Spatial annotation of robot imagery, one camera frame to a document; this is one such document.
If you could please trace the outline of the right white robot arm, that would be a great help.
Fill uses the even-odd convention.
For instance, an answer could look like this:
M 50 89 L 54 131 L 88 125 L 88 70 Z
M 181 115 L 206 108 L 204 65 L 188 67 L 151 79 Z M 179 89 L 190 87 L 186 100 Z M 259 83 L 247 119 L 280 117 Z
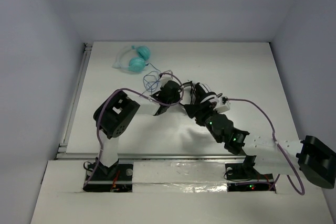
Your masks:
M 224 143 L 230 153 L 245 157 L 242 171 L 246 177 L 297 174 L 318 187 L 334 188 L 335 152 L 317 137 L 307 135 L 304 140 L 278 141 L 237 129 L 224 114 L 230 109 L 229 102 L 183 107 L 196 124 L 209 130 L 217 143 Z

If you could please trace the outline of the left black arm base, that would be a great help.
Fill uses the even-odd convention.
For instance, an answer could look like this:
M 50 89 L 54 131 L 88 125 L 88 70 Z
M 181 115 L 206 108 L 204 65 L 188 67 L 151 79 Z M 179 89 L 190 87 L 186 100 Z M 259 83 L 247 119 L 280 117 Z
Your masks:
M 118 161 L 111 167 L 99 163 L 98 168 L 91 176 L 96 162 L 84 162 L 83 168 L 86 171 L 83 190 L 89 193 L 131 193 L 133 164 L 120 164 Z

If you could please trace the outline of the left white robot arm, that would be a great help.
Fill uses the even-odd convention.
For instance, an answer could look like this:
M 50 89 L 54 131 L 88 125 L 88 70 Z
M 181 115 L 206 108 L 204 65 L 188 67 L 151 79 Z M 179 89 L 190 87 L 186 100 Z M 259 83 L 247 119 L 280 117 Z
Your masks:
M 178 104 L 183 96 L 182 85 L 173 80 L 167 81 L 159 91 L 149 97 L 138 92 L 134 92 L 135 96 L 131 97 L 127 94 L 128 91 L 131 90 L 116 90 L 93 114 L 100 151 L 92 176 L 111 179 L 116 175 L 119 165 L 119 137 L 136 114 L 159 116 L 169 107 Z

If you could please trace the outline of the white black headphones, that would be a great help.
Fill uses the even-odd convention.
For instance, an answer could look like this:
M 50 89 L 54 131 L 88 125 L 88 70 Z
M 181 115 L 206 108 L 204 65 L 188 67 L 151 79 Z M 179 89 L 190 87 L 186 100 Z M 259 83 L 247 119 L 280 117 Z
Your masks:
M 215 99 L 222 96 L 221 93 L 215 93 L 207 84 L 201 82 L 185 82 L 182 84 L 182 87 L 184 89 L 190 88 L 190 104 L 202 104 L 204 102 L 209 102 L 215 105 Z

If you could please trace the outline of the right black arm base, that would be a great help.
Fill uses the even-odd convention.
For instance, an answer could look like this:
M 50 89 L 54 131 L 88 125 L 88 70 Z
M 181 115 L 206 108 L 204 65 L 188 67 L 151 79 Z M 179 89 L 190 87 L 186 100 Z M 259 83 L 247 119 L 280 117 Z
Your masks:
M 224 179 L 228 182 L 228 192 L 276 192 L 273 174 L 261 174 L 256 171 L 255 159 L 256 156 L 246 156 L 242 163 L 225 165 Z

